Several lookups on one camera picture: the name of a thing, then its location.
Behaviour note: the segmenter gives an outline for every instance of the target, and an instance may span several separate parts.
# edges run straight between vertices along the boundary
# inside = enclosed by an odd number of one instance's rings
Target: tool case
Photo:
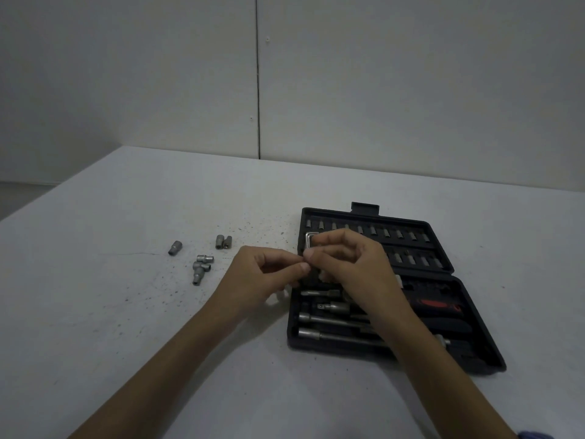
[[[351,212],[303,208],[298,236],[298,253],[302,255],[308,232],[325,232],[336,227],[349,228],[381,243],[402,290],[418,317],[435,335],[442,335],[447,351],[466,371],[489,375],[506,370],[504,359],[495,346],[472,299],[461,280],[452,276],[454,268],[443,247],[427,222],[379,215],[380,207],[352,203]],[[319,309],[331,302],[350,302],[341,285],[324,283],[317,270],[311,271],[299,287],[292,290],[287,338],[297,349],[360,356],[369,359],[393,358],[391,350],[368,329],[359,328],[368,322],[367,315],[355,304],[350,314],[333,314]],[[307,296],[302,292],[328,291],[334,297]],[[308,315],[319,321],[308,321]],[[331,324],[351,322],[355,326]],[[307,332],[322,334],[321,338]],[[333,335],[336,339],[325,339]]]

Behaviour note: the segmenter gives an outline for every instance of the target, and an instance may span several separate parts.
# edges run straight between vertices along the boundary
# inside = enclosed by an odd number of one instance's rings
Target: person's right arm
[[[348,229],[315,235],[312,242],[321,246],[305,250],[305,260],[341,283],[369,314],[443,439],[516,438],[414,314],[380,243]]]

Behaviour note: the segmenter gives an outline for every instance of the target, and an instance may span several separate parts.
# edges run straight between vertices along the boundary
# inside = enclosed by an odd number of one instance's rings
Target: gray floor
[[[53,188],[51,185],[0,182],[0,220]]]

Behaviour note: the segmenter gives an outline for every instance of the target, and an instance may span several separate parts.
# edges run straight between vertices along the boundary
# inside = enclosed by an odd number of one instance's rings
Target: blue fabric
[[[555,439],[544,433],[535,433],[534,431],[522,431],[518,433],[520,439]]]

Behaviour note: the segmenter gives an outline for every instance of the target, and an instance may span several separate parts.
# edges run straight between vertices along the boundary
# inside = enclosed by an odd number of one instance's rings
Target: forearm
[[[443,439],[516,438],[455,360],[412,314],[378,332],[406,371]]]
[[[235,324],[203,307],[70,438],[155,436],[181,389]]]

